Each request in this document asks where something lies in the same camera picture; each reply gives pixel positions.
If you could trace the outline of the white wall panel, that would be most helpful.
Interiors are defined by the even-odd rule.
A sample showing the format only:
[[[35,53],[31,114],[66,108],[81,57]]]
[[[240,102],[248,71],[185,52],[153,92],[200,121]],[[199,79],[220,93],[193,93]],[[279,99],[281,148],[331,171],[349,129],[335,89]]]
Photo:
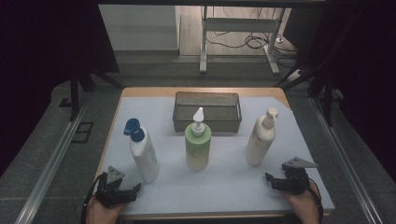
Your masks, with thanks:
[[[179,6],[99,6],[114,50],[179,50]]]

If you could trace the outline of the black metal stand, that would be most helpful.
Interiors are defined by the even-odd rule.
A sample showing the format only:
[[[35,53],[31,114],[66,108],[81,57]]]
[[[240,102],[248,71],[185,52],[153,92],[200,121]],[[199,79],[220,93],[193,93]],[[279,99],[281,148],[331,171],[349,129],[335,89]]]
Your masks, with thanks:
[[[78,86],[85,92],[94,91],[95,84],[92,75],[95,75],[117,89],[123,90],[125,85],[108,75],[104,70],[95,68],[87,63],[71,62],[68,65],[68,75],[70,80],[71,115],[70,121],[77,118],[79,109]]]
[[[332,83],[332,76],[328,71],[329,65],[327,63],[321,63],[320,65],[304,72],[302,75],[299,75],[293,81],[289,81],[288,83],[285,83],[285,81],[295,71],[297,71],[301,65],[302,63],[296,63],[289,70],[289,72],[276,83],[276,87],[279,87],[283,91],[286,91],[312,78],[313,81],[307,88],[306,92],[310,97],[317,97],[321,91],[324,91],[324,96],[323,96],[324,106],[323,106],[322,116],[325,119],[326,123],[329,126],[332,126],[331,108],[333,102],[333,98],[332,98],[333,83]]]

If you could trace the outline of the cream pump bottle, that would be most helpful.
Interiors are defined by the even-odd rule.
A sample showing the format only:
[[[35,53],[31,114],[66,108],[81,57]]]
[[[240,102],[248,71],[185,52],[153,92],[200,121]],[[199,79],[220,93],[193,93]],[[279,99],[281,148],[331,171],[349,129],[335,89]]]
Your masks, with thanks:
[[[278,110],[269,107],[264,116],[257,118],[247,142],[246,159],[250,165],[258,166],[276,138]]]

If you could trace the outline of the green pump bottle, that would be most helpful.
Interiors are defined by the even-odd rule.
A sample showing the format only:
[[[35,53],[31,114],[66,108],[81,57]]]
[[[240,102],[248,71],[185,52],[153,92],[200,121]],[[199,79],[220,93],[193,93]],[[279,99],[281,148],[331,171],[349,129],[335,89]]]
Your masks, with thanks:
[[[193,123],[185,129],[187,165],[194,171],[201,171],[208,165],[212,131],[204,123],[204,110],[199,107],[193,115]]]

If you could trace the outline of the white bottle with blue cap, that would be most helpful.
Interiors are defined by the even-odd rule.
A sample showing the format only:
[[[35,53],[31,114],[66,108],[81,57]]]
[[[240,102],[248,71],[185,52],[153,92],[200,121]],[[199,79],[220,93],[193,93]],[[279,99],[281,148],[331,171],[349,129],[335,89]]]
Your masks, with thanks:
[[[159,163],[148,130],[138,119],[128,119],[123,134],[129,137],[130,151],[142,179],[153,182],[159,174]]]

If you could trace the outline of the person's right hand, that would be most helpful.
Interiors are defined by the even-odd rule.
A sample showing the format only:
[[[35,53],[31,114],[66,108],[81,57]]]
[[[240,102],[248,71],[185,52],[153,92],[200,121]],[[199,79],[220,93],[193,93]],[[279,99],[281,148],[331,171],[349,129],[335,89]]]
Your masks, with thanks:
[[[286,198],[292,211],[303,224],[319,224],[319,210],[316,200],[309,191],[306,190],[299,195],[282,191],[282,195]]]

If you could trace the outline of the dark curtain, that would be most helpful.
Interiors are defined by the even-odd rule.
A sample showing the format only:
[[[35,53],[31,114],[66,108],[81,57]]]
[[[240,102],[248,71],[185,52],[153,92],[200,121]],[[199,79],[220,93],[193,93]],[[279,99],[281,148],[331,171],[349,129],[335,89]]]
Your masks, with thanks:
[[[0,0],[0,175],[43,116],[54,87],[119,71],[104,0]]]
[[[343,94],[347,120],[396,181],[396,0],[356,1],[354,8],[295,8],[283,36],[317,67],[351,15],[359,14],[308,92],[329,85]]]

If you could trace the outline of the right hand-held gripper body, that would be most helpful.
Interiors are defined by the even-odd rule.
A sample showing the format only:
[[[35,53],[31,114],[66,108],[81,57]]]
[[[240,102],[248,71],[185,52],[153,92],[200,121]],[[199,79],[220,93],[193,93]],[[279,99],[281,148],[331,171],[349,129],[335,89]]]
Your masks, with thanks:
[[[293,194],[301,194],[309,187],[309,176],[306,168],[317,168],[318,166],[301,158],[293,158],[282,164],[283,172],[286,178],[281,184],[283,191],[292,192]]]

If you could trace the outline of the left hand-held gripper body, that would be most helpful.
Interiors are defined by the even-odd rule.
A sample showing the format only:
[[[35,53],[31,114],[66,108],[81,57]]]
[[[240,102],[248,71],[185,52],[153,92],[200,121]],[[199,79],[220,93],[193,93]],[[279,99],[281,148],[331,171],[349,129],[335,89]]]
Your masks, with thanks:
[[[100,174],[95,195],[104,207],[110,208],[131,201],[131,191],[120,190],[123,177],[124,173],[113,166]]]

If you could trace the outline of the grey metal mesh basket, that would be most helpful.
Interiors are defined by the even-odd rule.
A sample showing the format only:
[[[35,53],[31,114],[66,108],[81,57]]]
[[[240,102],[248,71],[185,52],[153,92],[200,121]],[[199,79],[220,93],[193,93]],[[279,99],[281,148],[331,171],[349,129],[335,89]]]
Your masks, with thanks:
[[[174,129],[184,132],[201,107],[204,123],[213,133],[237,133],[242,121],[239,95],[234,92],[178,91],[173,112]]]

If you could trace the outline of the white power strip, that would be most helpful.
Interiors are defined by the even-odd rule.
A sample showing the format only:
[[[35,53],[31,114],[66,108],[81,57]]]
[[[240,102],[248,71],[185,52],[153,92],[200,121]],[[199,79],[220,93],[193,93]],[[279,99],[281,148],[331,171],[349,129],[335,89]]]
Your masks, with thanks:
[[[302,70],[297,69],[290,76],[288,76],[287,81],[293,81],[293,80],[297,79],[298,77],[302,76],[303,74],[304,74],[304,72]]]

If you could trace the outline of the white metal stand frame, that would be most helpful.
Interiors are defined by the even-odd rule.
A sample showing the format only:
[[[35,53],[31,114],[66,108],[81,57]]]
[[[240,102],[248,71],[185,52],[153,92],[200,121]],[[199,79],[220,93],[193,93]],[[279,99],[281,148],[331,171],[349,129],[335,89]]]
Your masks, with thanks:
[[[275,19],[237,19],[237,18],[208,18],[207,6],[204,6],[202,18],[202,42],[200,48],[199,71],[206,73],[206,33],[207,32],[239,32],[239,33],[270,33],[270,41],[263,47],[267,61],[274,75],[280,71],[274,59],[273,50],[276,38],[283,20],[285,8],[281,8]]]

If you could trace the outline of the person's left hand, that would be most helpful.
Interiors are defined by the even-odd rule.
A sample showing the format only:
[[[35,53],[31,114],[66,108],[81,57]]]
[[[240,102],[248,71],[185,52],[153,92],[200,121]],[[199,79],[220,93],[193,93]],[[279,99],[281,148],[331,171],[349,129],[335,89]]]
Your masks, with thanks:
[[[88,203],[86,224],[116,224],[124,207],[124,204],[118,204],[113,208],[106,208],[93,197]]]

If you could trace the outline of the aluminium rail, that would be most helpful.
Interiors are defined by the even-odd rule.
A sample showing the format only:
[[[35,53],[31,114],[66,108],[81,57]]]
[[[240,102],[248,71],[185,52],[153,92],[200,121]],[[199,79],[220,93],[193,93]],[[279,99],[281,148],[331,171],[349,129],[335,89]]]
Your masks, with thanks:
[[[366,187],[364,187],[363,183],[358,177],[333,127],[329,125],[326,119],[323,117],[324,110],[321,108],[318,100],[310,98],[309,101],[315,109],[318,120],[321,123],[321,126],[324,129],[327,138],[330,141],[334,154],[339,161],[339,164],[346,176],[348,184],[354,192],[367,221],[369,222],[369,224],[383,224],[383,220],[380,217],[371,196],[369,195]]]
[[[79,111],[75,115],[75,118],[68,122],[62,137],[58,141],[56,148],[51,153],[48,162],[35,182],[35,185],[14,224],[31,224],[33,222],[91,98],[92,95],[90,93],[84,93],[81,96]]]

